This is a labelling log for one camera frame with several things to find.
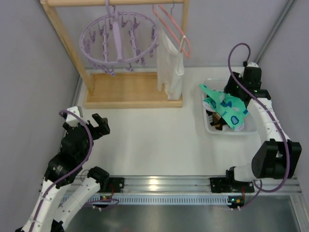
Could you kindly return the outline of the mint green patterned sock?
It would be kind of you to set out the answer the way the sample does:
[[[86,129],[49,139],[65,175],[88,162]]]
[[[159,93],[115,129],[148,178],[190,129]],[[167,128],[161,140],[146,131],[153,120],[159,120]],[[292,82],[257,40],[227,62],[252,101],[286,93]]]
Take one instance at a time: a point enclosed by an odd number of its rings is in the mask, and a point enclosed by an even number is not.
[[[225,98],[231,97],[230,94],[226,94],[222,91],[217,91],[210,89],[205,84],[199,85],[200,89],[205,93],[207,96],[203,100],[203,106],[206,110],[210,112],[218,112],[223,107],[221,103],[225,100]]]

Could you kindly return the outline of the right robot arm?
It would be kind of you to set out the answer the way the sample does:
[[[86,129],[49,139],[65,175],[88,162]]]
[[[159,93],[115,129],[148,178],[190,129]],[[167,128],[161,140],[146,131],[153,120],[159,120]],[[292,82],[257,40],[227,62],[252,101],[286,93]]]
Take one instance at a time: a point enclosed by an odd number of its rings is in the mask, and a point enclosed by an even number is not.
[[[224,91],[239,97],[247,104],[261,140],[261,146],[245,165],[231,167],[226,177],[233,182],[252,182],[261,179],[280,179],[281,186],[296,169],[302,147],[293,142],[281,128],[272,107],[271,96],[261,89],[261,68],[254,62],[245,65],[242,73],[234,72]]]

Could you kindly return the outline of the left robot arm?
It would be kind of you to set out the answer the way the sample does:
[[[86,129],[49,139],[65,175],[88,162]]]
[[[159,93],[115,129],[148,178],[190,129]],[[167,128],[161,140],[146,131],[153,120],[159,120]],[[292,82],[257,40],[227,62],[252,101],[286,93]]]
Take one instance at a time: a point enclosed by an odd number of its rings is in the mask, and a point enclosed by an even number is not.
[[[66,135],[61,140],[60,151],[48,163],[40,196],[27,223],[17,229],[19,232],[64,232],[88,199],[108,185],[110,174],[95,166],[77,190],[61,203],[88,161],[94,141],[110,134],[110,127],[107,118],[99,114],[92,115],[96,127],[84,121],[75,110],[62,110],[59,114],[66,120],[63,124]]]

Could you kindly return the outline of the purple round clip hanger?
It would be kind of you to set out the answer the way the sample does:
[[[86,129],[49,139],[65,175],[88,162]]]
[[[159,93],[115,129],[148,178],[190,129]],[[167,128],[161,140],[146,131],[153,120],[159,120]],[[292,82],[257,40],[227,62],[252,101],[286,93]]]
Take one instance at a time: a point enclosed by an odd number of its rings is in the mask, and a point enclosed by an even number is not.
[[[82,32],[79,39],[80,50],[87,61],[96,69],[104,71],[111,76],[115,75],[114,66],[121,66],[126,70],[133,72],[133,63],[141,66],[145,65],[145,56],[153,57],[154,50],[158,47],[158,25],[149,17],[137,12],[120,12],[115,5],[110,5],[108,0],[105,1],[107,13],[91,22]],[[140,26],[137,19],[152,24],[151,43],[146,50],[138,48],[136,30]],[[121,35],[121,29],[129,25],[129,42],[132,49],[132,55],[128,58],[124,55],[124,43]],[[116,59],[109,59],[108,31],[113,32],[113,41],[116,50]],[[95,58],[91,54],[91,46],[95,44],[97,37],[102,38],[102,57]]]

